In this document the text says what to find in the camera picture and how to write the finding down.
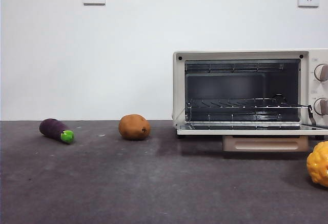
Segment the toy eggplant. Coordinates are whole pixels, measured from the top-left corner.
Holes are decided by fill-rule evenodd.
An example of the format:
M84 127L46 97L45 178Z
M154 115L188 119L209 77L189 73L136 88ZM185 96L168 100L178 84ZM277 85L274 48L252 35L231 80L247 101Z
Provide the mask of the toy eggplant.
M45 137L62 141L66 144L71 144L74 140L73 131L59 120L56 119L45 119L39 126L40 133Z

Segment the toaster oven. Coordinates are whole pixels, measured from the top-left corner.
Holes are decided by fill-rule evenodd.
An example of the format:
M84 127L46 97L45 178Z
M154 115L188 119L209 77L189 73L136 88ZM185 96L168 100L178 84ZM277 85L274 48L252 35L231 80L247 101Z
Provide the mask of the toaster oven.
M225 151L306 151L328 135L327 80L328 49L175 52L173 126Z

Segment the toy vegetable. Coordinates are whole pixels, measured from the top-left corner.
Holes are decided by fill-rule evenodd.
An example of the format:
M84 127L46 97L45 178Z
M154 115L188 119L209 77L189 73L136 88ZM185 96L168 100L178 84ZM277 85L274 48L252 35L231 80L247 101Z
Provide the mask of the toy vegetable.
M40 133L45 137L56 139L64 143L70 144L74 140L73 131L59 120L45 119L39 126Z
M125 139L145 139L150 133L150 124L141 115L126 115L119 122L118 130Z
M314 183L328 187L328 141L314 147L307 157L306 166Z

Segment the wire rack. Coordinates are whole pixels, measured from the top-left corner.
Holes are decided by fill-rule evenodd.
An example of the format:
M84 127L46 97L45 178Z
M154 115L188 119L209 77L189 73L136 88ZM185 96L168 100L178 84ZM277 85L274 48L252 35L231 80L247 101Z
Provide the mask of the wire rack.
M307 109L278 98L191 99L186 103L186 121L283 121L294 112L282 109Z
M234 109L300 109L308 108L304 105L280 102L275 98L231 98L231 99L191 99L188 108L234 108Z

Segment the oven door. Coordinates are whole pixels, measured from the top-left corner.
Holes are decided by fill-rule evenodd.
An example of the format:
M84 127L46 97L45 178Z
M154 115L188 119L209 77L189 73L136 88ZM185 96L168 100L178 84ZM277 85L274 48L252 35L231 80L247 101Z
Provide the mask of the oven door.
M296 123L189 123L179 135L328 135L328 127Z

